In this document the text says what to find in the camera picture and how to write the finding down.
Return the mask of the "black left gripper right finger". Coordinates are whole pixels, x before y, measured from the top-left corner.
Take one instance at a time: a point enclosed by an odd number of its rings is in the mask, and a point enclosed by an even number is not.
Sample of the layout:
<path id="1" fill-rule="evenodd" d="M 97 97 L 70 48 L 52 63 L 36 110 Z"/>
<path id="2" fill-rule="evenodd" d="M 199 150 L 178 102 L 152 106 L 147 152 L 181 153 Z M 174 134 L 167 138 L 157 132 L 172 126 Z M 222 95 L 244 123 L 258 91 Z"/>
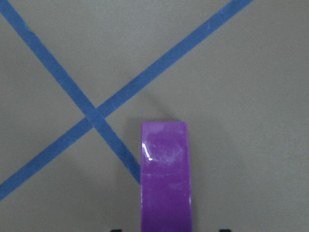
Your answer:
<path id="1" fill-rule="evenodd" d="M 231 232 L 230 229 L 220 229 L 219 232 Z"/>

